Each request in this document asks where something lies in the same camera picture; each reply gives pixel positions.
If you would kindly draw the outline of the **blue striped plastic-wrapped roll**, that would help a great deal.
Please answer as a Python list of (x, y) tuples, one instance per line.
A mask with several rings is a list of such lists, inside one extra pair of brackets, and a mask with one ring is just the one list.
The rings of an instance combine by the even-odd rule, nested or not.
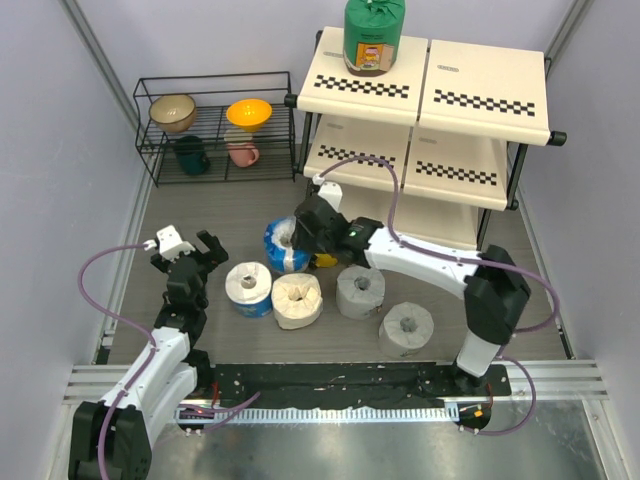
[(301, 273), (308, 267), (311, 255), (292, 246), (295, 232), (294, 217), (283, 217), (271, 222), (263, 235), (269, 266), (279, 274)]

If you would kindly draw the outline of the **white roll blue base wrap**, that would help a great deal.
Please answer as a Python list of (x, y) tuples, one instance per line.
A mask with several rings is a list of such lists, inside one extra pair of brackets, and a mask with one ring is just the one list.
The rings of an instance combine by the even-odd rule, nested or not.
[(259, 262), (243, 262), (226, 276), (225, 291), (235, 309), (246, 318), (261, 318), (272, 312), (272, 276)]

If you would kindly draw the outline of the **green paper towel roll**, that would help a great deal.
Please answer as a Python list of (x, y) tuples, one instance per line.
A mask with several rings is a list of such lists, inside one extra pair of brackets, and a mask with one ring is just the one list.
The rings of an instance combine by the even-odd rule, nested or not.
[(343, 59), (355, 76), (379, 76), (394, 65), (405, 18), (403, 0), (349, 0), (344, 10)]

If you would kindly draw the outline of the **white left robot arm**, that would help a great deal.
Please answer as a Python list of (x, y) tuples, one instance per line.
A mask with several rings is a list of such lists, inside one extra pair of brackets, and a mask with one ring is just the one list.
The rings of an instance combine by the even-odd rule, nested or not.
[(71, 479), (144, 479), (153, 447), (187, 396), (205, 397), (213, 385), (206, 352), (195, 347), (207, 321), (208, 276), (229, 258), (217, 237), (202, 230), (200, 251), (169, 225), (142, 243), (166, 274), (163, 304), (147, 343), (121, 380), (73, 416)]

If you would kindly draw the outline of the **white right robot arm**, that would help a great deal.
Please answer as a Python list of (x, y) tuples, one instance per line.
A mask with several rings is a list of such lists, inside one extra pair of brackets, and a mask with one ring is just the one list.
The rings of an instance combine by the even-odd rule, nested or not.
[(382, 222), (347, 220), (318, 195), (296, 207), (292, 244), (310, 254), (326, 253), (344, 265), (391, 271), (421, 280), (462, 299), (467, 334), (451, 371), (462, 394), (480, 391), (487, 371), (505, 347), (531, 296), (523, 275), (501, 247), (466, 251), (461, 257), (444, 247), (394, 235)]

